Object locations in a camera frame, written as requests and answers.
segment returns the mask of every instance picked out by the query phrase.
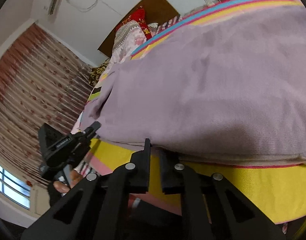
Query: human hand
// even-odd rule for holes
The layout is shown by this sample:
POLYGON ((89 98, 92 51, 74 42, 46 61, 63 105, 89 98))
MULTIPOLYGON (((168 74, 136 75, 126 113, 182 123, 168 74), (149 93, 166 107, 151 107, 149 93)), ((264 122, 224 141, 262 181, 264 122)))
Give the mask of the human hand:
MULTIPOLYGON (((83 179, 83 176, 80 175, 76 170, 71 171, 70 177, 71 177, 71 180, 72 180, 71 188, 75 187, 76 184, 83 179)), ((54 181, 53 185, 54 185, 54 188, 59 193, 67 193, 70 190, 69 187, 67 187, 64 183, 62 183, 60 181, 54 181)))

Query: purple blanket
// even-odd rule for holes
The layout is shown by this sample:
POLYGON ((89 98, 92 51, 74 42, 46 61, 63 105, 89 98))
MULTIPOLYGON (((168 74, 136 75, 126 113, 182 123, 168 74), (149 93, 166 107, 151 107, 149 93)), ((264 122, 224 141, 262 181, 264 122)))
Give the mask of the purple blanket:
POLYGON ((306 163, 306 9, 176 30, 112 67, 81 128, 95 120, 102 140, 125 148, 150 138, 198 161, 306 163))

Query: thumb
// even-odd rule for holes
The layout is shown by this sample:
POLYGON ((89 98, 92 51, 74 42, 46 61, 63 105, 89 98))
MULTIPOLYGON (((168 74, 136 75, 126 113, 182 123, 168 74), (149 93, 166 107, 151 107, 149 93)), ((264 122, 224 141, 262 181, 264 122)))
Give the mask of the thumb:
POLYGON ((54 181, 53 185, 59 193, 67 193, 70 190, 69 187, 60 181, 54 181))

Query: window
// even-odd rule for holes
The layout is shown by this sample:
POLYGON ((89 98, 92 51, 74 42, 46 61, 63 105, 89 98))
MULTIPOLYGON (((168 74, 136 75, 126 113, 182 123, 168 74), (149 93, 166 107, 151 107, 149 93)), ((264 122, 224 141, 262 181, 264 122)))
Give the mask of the window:
POLYGON ((0 192, 20 206, 30 208, 30 186, 0 166, 0 192))

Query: blue stripe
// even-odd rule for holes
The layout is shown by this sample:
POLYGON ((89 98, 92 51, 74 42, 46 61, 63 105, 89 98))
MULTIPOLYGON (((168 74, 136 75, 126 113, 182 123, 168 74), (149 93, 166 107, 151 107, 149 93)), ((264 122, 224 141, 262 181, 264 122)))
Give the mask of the blue stripe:
POLYGON ((255 1, 255 0, 232 0, 232 1, 228 1, 228 2, 225 2, 225 3, 220 3, 214 7, 211 7, 211 8, 208 8, 208 9, 205 9, 204 11, 201 11, 197 14, 194 14, 176 24, 174 24, 173 26, 167 28, 166 30, 160 32, 159 34, 155 35, 154 37, 152 37, 151 39, 149 39, 148 41, 146 41, 145 43, 143 43, 141 46, 137 47, 132 55, 134 55, 135 53, 137 53, 138 51, 140 51, 142 48, 144 48, 145 46, 151 44, 151 43, 154 43, 155 40, 159 39, 161 36, 165 35, 166 33, 168 32, 171 32, 172 30, 178 28, 179 26, 181 25, 184 25, 185 23, 187 22, 190 22, 196 18, 200 18, 206 14, 209 14, 211 12, 214 12, 214 11, 217 11, 219 9, 224 9, 224 8, 227 8, 231 5, 236 5, 236 4, 239 4, 239 3, 245 3, 245 2, 248 2, 248 1, 255 1))

